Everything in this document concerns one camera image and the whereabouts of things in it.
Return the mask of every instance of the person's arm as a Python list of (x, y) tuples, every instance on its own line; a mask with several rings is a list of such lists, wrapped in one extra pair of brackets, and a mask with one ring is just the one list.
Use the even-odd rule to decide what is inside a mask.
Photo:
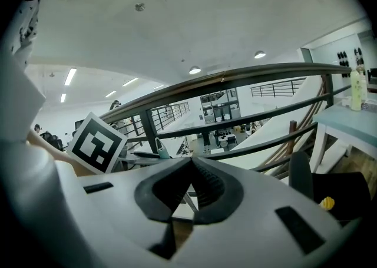
[(24, 68), (26, 68), (29, 64), (33, 43), (37, 37), (38, 11), (39, 0), (22, 1), (18, 11), (18, 13), (20, 15), (24, 15), (25, 18), (30, 18), (28, 15), (31, 14), (30, 23), (26, 25), (28, 27), (27, 30), (25, 31), (23, 28), (21, 28), (20, 32), (17, 33), (19, 35), (20, 45), (14, 52), (14, 57)]
[(63, 153), (60, 150), (54, 148), (47, 141), (45, 141), (42, 137), (40, 137), (38, 133), (35, 132), (34, 130), (30, 130), (27, 140), (32, 145), (37, 145), (39, 147), (44, 148), (54, 157), (55, 160), (64, 161), (72, 165), (78, 177), (94, 175), (92, 171), (82, 166), (80, 163), (78, 163), (76, 160), (70, 157), (67, 153)]

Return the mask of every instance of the dark hair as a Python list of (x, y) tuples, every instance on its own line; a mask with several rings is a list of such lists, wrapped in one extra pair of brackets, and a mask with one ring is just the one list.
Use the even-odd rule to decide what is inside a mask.
[(119, 101), (117, 101), (117, 100), (113, 101), (113, 103), (112, 103), (111, 106), (110, 106), (110, 111), (111, 111), (112, 109), (114, 109), (114, 106), (115, 106), (115, 105), (121, 105), (121, 103), (120, 103)]

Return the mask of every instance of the desk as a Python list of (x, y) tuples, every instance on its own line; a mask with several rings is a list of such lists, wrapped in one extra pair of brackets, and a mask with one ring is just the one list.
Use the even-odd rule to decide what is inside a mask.
[(341, 105), (333, 105), (314, 115), (318, 123), (316, 141), (310, 159), (310, 169), (317, 171), (325, 152), (327, 135), (334, 136), (377, 159), (377, 114), (352, 111)]
[(211, 154), (223, 153), (223, 152), (224, 152), (223, 148), (215, 148), (214, 150), (211, 150)]
[(138, 166), (153, 166), (155, 164), (162, 163), (168, 159), (161, 159), (161, 158), (148, 158), (148, 157), (140, 157), (133, 153), (128, 153), (125, 158), (118, 158), (119, 161), (136, 164)]
[[(169, 155), (172, 156), (172, 158), (177, 158), (177, 157), (180, 157), (179, 155), (177, 155), (177, 152), (185, 139), (186, 137), (166, 138), (166, 139), (161, 139), (161, 142), (165, 146)], [(145, 152), (145, 153), (152, 153), (152, 149), (149, 146), (149, 143), (144, 144), (142, 147), (138, 148), (137, 151)]]
[(228, 134), (228, 135), (225, 135), (224, 138), (222, 138), (222, 136), (219, 136), (219, 142), (227, 141), (229, 137), (235, 137), (235, 135), (234, 134)]

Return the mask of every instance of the computer monitor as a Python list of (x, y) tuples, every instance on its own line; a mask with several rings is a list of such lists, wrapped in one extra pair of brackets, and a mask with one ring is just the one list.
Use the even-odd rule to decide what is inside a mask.
[(84, 122), (84, 120), (79, 120), (79, 121), (76, 121), (75, 122), (75, 130), (77, 130), (80, 126), (81, 126), (81, 124)]

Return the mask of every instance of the plastic bottle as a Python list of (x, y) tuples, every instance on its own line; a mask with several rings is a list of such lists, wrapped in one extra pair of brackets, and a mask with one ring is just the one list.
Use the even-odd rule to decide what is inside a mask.
[(366, 87), (366, 78), (363, 72), (360, 73), (360, 85), (361, 85), (361, 100), (366, 101), (368, 99), (368, 89)]
[(163, 143), (161, 142), (161, 140), (158, 137), (156, 137), (155, 141), (156, 141), (157, 152), (160, 155), (160, 158), (170, 159), (170, 155), (168, 151), (166, 150), (165, 146), (163, 145)]
[(361, 110), (361, 80), (360, 73), (356, 69), (352, 68), (351, 72), (351, 110)]

